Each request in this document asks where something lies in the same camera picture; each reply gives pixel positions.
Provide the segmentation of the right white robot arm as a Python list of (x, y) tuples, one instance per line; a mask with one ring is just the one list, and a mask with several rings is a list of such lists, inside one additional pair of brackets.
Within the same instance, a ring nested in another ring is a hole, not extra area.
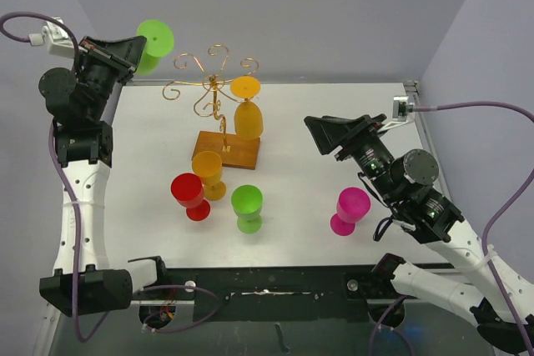
[(450, 280), (387, 253), (373, 269), (374, 291), (434, 304), (473, 325), (493, 347), (531, 353), (532, 283), (485, 245), (461, 211), (435, 190), (439, 167), (431, 153), (419, 148), (398, 158), (390, 153), (381, 137), (403, 123), (387, 122), (383, 114), (357, 119), (308, 116), (304, 122), (321, 154), (333, 153), (338, 161), (354, 159), (393, 222), (466, 279)]

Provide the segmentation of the green wine glass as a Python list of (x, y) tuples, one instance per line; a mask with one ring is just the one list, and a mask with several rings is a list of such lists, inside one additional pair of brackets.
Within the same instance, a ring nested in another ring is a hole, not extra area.
[(163, 58), (174, 49), (174, 34), (170, 27), (159, 20), (150, 19), (140, 23), (137, 35), (147, 39), (136, 74), (148, 76), (158, 67)]
[(231, 204), (242, 233), (252, 234), (260, 230), (263, 194), (257, 187), (249, 184), (237, 187), (232, 193)]

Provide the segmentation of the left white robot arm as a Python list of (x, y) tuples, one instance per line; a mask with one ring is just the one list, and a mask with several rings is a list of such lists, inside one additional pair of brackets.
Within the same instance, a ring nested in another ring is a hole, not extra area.
[(113, 129), (102, 118), (114, 87), (136, 73), (147, 39), (84, 37), (76, 68), (48, 70), (38, 90), (53, 117), (52, 160), (63, 185), (58, 255), (40, 295), (68, 317), (127, 308), (136, 292), (161, 298), (170, 278), (159, 256), (111, 268), (104, 243), (104, 198), (112, 167)]

